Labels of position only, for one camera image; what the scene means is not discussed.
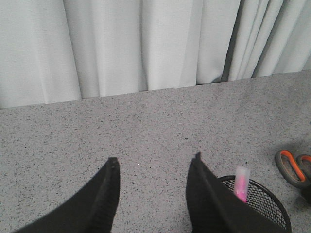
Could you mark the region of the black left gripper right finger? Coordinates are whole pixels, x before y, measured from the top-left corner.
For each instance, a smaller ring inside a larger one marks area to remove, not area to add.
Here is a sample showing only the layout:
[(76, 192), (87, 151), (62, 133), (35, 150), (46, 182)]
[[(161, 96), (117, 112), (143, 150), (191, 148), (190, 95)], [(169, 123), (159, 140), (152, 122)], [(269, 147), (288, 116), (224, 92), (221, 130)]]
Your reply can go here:
[(201, 160), (201, 153), (192, 159), (186, 185), (187, 208), (194, 233), (214, 233), (213, 220), (224, 220), (234, 233), (255, 227), (283, 233), (283, 230), (251, 209), (230, 191)]

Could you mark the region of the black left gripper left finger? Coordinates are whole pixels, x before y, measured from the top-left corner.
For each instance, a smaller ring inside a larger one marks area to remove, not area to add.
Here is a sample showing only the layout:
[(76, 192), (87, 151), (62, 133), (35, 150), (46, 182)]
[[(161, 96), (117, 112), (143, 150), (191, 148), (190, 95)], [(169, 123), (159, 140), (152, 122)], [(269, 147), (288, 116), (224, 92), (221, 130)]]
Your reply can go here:
[(120, 197), (120, 164), (109, 157), (70, 199), (17, 233), (109, 233)]

